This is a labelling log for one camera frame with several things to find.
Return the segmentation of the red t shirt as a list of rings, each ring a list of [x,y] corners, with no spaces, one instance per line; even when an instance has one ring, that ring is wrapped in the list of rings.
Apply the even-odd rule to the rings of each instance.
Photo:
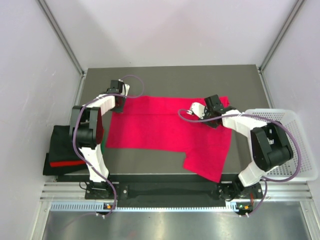
[[[197,123],[196,116],[178,115],[202,98],[141,96],[126,100],[122,113],[111,117],[106,147],[184,152],[183,168],[220,182],[232,141],[232,130]]]

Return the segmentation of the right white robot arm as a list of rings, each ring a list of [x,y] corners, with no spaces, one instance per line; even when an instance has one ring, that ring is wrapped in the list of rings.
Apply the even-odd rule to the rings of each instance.
[[[193,103],[190,109],[211,128],[223,126],[247,137],[251,163],[232,181],[234,194],[245,198],[262,177],[294,157],[286,132],[276,123],[244,116],[232,106],[225,107],[218,95]]]

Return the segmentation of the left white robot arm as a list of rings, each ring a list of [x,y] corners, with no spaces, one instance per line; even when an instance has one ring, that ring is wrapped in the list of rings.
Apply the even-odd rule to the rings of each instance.
[[[75,154],[85,162],[89,170],[87,199],[107,199],[115,196],[115,188],[103,157],[103,115],[109,111],[120,113],[123,110],[129,88],[121,79],[112,80],[105,92],[84,105],[72,108],[69,136]]]

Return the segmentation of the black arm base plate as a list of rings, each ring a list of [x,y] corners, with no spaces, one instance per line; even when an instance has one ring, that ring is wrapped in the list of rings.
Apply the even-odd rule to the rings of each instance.
[[[216,183],[197,175],[113,175],[112,198],[87,200],[117,200],[118,207],[218,207],[232,200],[251,204],[262,198],[259,183],[243,195],[236,195],[232,186],[234,174]]]

